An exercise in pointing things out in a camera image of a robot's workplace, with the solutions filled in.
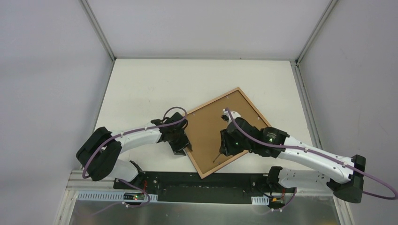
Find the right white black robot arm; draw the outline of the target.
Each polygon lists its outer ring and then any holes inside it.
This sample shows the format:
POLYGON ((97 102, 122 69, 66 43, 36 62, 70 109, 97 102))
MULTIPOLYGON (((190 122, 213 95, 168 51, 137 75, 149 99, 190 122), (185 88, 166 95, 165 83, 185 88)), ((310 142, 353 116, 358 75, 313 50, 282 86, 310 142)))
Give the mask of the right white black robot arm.
POLYGON ((247 150, 262 157, 284 159, 308 167, 308 170, 292 170, 272 166, 266 180, 270 191, 299 187, 325 189, 346 202, 361 202, 365 157, 331 154, 306 145, 275 127, 257 129, 241 117, 231 120, 223 115, 221 118, 228 124, 220 131, 221 154, 235 156, 247 150))

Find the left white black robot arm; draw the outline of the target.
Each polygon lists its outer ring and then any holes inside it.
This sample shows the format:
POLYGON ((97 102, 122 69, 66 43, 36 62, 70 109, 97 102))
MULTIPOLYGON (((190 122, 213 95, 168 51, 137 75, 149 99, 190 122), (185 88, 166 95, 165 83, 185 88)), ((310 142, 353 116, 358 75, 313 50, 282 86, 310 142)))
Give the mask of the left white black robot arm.
POLYGON ((155 119, 146 126, 130 131, 112 132, 99 127, 77 151, 76 158, 93 181, 106 177, 124 180, 131 189, 143 184, 143 171, 133 161, 125 161, 119 155, 134 148, 155 143, 168 143, 175 155, 185 155, 191 149, 185 133, 188 120, 176 112, 171 117, 155 119))

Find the wooden picture frame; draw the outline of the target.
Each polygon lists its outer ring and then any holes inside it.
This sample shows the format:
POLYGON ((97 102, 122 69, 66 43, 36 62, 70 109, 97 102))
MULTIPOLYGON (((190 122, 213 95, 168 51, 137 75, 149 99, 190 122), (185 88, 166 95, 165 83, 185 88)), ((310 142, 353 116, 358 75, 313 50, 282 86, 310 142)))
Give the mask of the wooden picture frame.
POLYGON ((213 163, 221 146, 220 131, 227 127, 227 122, 221 119, 222 110, 226 107, 240 113, 246 121, 257 128, 271 126, 239 87, 189 111, 187 114, 188 127, 185 129, 185 133, 192 145, 192 152, 186 151, 186 154, 201 179, 248 153, 244 150, 235 156, 220 156, 220 163, 213 163))

